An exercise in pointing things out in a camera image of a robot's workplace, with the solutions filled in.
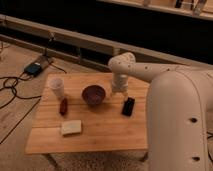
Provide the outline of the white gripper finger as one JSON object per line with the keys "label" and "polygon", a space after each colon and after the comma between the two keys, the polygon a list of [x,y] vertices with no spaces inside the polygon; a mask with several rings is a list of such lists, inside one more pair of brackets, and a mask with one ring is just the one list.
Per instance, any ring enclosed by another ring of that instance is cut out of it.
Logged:
{"label": "white gripper finger", "polygon": [[127,91],[124,91],[124,92],[123,92],[123,96],[124,96],[124,100],[127,100],[127,99],[128,99],[128,92],[127,92]]}

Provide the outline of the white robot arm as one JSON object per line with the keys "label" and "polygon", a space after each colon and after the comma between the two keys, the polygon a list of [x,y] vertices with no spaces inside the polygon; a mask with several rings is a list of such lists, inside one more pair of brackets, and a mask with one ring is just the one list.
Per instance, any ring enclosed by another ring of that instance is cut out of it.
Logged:
{"label": "white robot arm", "polygon": [[150,84],[146,96],[149,171],[210,171],[206,116],[213,114],[213,69],[111,58],[111,90],[126,92],[130,76]]}

